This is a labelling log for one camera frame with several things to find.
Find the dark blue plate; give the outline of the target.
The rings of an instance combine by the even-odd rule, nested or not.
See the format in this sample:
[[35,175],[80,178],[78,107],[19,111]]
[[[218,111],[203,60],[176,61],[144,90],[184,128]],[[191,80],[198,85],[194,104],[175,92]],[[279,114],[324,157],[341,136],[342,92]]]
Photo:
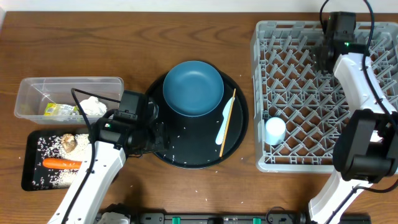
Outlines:
[[213,111],[224,95],[224,82],[209,63],[192,60],[174,66],[166,74],[163,90],[165,102],[176,113],[197,117]]

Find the white napkin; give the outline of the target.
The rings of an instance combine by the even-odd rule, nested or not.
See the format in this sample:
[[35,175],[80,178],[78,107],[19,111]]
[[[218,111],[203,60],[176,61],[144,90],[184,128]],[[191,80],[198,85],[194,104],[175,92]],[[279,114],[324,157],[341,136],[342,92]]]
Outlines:
[[80,102],[80,107],[82,108],[79,109],[80,113],[84,113],[87,116],[102,116],[104,115],[108,108],[106,105],[102,102],[99,101],[99,99],[95,96],[91,96],[86,100],[83,100]]

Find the light blue plastic knife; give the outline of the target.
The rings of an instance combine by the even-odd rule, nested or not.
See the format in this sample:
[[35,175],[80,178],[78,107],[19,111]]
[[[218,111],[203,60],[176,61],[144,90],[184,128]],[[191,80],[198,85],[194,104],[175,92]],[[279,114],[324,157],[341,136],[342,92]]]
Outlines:
[[222,121],[222,123],[221,123],[220,129],[219,129],[218,134],[217,134],[216,139],[215,139],[215,143],[216,143],[217,145],[221,145],[222,142],[223,142],[224,133],[225,133],[225,129],[226,129],[226,123],[227,123],[227,119],[228,119],[228,116],[229,116],[230,107],[231,107],[231,104],[232,104],[233,100],[234,100],[233,97],[231,97],[231,98],[228,100],[228,102],[227,102],[227,104],[225,105],[224,110],[223,110],[223,112],[222,112],[223,121]]

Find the brown food scrap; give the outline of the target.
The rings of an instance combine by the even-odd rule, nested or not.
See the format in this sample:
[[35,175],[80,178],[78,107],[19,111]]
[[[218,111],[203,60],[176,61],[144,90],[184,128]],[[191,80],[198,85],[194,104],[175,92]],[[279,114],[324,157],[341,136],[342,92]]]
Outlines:
[[60,142],[61,142],[61,145],[63,147],[63,150],[66,153],[72,152],[77,146],[77,142],[75,140],[75,137],[72,134],[64,134],[61,137]]

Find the light blue cup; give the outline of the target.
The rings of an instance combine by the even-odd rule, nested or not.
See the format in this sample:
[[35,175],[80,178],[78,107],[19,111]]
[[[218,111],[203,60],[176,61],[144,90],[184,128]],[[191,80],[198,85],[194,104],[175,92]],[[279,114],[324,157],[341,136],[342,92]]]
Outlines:
[[274,146],[285,139],[286,123],[278,117],[269,118],[265,123],[265,143]]

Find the wooden chopstick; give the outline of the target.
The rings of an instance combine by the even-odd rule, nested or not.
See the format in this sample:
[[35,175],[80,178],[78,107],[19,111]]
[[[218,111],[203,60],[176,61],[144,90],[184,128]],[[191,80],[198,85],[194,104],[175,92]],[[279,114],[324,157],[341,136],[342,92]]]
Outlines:
[[219,157],[223,157],[224,146],[225,146],[226,137],[227,137],[227,134],[228,134],[229,122],[230,122],[230,119],[231,119],[231,114],[232,114],[232,110],[233,110],[233,105],[234,105],[234,101],[235,101],[235,97],[236,97],[236,89],[234,89],[232,97],[234,98],[234,100],[233,100],[233,102],[232,102],[232,104],[231,104],[231,107],[230,107],[229,116],[228,116],[227,123],[226,123],[226,129],[225,129],[225,133],[224,133],[223,142],[222,142],[222,144],[221,144],[221,149],[220,149]]

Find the green yellow snack wrapper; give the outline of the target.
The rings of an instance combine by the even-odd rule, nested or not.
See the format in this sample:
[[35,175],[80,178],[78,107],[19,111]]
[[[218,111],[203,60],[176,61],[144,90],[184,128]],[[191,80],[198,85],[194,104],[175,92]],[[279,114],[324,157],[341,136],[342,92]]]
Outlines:
[[66,104],[48,103],[44,110],[44,116],[58,116],[54,118],[56,121],[81,121],[79,115],[77,106]]

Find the orange carrot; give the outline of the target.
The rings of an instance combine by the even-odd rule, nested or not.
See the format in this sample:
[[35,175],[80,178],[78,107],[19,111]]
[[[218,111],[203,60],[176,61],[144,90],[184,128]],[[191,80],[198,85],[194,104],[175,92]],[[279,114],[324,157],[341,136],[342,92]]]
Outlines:
[[75,170],[80,168],[81,162],[66,159],[46,158],[43,160],[43,166],[49,169]]

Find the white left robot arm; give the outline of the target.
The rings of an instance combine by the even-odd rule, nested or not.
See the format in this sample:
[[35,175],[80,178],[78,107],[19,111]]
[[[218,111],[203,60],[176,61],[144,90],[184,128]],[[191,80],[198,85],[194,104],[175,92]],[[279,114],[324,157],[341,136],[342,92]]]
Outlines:
[[90,151],[50,223],[94,223],[128,157],[168,149],[165,125],[157,122],[159,107],[153,101],[139,103],[134,110],[130,106],[121,103],[91,125]]

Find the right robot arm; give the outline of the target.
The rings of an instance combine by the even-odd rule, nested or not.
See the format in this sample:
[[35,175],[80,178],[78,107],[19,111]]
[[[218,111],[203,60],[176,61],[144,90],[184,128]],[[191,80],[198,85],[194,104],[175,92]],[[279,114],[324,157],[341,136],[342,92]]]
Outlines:
[[397,170],[397,110],[371,67],[369,48],[352,40],[326,40],[315,48],[318,70],[331,72],[343,88],[351,117],[333,148],[333,172],[308,203],[307,223],[339,223],[362,192]]

